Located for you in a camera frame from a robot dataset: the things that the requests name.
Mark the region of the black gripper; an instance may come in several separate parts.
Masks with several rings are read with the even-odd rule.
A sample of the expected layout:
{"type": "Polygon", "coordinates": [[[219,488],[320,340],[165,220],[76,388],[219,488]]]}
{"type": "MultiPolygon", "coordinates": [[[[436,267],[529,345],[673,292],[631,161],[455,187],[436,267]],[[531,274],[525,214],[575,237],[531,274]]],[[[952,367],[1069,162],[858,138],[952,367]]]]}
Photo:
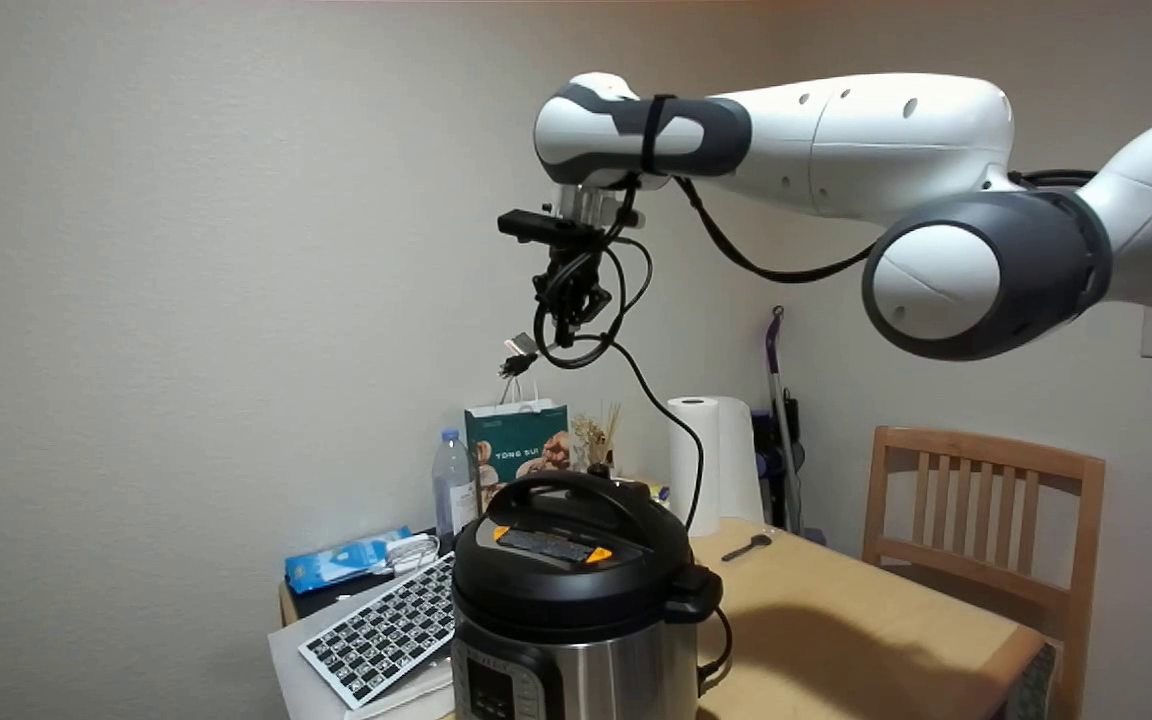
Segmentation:
{"type": "Polygon", "coordinates": [[[590,320],[606,309],[612,292],[600,285],[595,247],[550,247],[548,267],[531,281],[535,302],[555,320],[590,320]]]}

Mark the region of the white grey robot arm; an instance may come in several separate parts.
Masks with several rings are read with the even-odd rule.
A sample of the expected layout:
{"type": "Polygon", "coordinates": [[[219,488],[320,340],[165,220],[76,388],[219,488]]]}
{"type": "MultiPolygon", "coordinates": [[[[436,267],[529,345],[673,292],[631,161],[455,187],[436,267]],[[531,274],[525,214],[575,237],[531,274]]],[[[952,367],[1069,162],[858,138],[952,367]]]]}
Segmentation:
{"type": "Polygon", "coordinates": [[[1013,100],[974,74],[863,70],[700,100],[578,70],[531,150],[550,183],[716,178],[832,220],[866,220],[863,313],[933,359],[1013,350],[1098,299],[1152,309],[1152,129],[1079,187],[1008,174],[1013,100]]]}

